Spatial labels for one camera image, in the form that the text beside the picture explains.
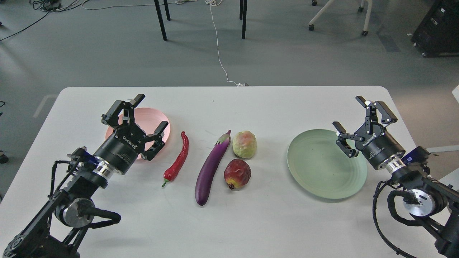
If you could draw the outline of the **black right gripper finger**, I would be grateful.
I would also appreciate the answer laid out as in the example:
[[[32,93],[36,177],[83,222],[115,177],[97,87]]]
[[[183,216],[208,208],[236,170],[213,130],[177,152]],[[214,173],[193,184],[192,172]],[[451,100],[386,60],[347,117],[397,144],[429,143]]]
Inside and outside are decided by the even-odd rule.
[[[355,142],[362,142],[364,137],[358,136],[356,134],[348,134],[346,129],[341,125],[340,122],[333,122],[332,123],[335,129],[337,130],[337,137],[336,145],[348,156],[348,157],[357,157],[359,150],[352,148],[347,140],[353,140]]]
[[[356,96],[356,100],[366,109],[364,132],[367,134],[382,134],[389,124],[398,121],[395,114],[383,101],[367,101],[362,96]]]

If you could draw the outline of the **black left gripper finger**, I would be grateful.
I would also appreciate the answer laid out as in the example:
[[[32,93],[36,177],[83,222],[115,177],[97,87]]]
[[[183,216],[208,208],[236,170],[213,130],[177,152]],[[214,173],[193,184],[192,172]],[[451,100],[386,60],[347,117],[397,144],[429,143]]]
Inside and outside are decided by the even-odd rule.
[[[152,145],[141,153],[141,158],[143,160],[151,161],[165,146],[162,134],[168,125],[169,122],[162,121],[159,123],[159,126],[156,127],[153,134],[148,134],[145,137],[146,143],[152,142]]]
[[[102,124],[113,130],[133,127],[135,124],[134,110],[144,98],[144,94],[138,94],[131,101],[115,101],[107,113],[102,114]]]

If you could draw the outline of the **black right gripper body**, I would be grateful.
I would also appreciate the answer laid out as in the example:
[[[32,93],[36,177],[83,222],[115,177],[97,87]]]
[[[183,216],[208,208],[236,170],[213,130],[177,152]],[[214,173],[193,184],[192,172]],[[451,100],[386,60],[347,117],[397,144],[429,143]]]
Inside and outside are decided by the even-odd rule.
[[[385,163],[390,157],[403,157],[406,150],[392,137],[381,125],[375,125],[372,133],[367,133],[365,125],[355,132],[360,142],[356,140],[355,147],[362,152],[364,157],[375,170],[385,168]]]

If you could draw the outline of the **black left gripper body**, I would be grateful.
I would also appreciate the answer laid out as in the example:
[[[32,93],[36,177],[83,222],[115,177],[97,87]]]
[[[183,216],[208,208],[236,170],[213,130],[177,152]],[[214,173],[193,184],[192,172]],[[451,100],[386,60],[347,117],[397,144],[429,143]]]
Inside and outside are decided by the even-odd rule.
[[[106,161],[124,175],[152,142],[137,124],[123,124],[95,151],[94,156]]]

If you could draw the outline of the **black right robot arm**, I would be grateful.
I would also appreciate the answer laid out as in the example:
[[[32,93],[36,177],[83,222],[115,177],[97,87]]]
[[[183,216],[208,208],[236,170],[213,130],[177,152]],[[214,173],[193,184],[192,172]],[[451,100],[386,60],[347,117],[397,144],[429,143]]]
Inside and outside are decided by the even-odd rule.
[[[377,221],[377,201],[386,186],[392,191],[387,197],[390,215],[406,226],[420,226],[435,238],[435,248],[447,258],[459,254],[459,195],[451,185],[430,176],[426,148],[416,147],[407,153],[387,131],[387,126],[397,122],[397,117],[383,101],[367,101],[362,96],[356,100],[365,109],[365,121],[353,134],[339,123],[336,145],[348,156],[362,153],[375,170],[386,169],[391,178],[377,184],[373,196],[372,216],[382,240],[397,255],[411,255],[390,242],[382,233]]]

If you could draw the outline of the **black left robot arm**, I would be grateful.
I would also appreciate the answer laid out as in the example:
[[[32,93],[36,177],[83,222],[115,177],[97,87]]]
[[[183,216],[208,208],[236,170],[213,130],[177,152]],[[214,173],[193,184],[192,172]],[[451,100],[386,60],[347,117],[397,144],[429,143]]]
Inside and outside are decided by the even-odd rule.
[[[144,98],[139,94],[131,101],[115,101],[102,115],[102,124],[113,132],[94,154],[81,147],[68,155],[69,161],[54,163],[51,176],[55,177],[58,164],[65,163],[66,177],[57,188],[51,180],[47,203],[7,245],[4,258],[78,258],[88,229],[120,222],[120,214],[98,209],[92,196],[108,186],[114,173],[124,175],[139,156],[150,161],[165,146],[162,134],[167,121],[161,121],[152,134],[136,124],[134,112]]]

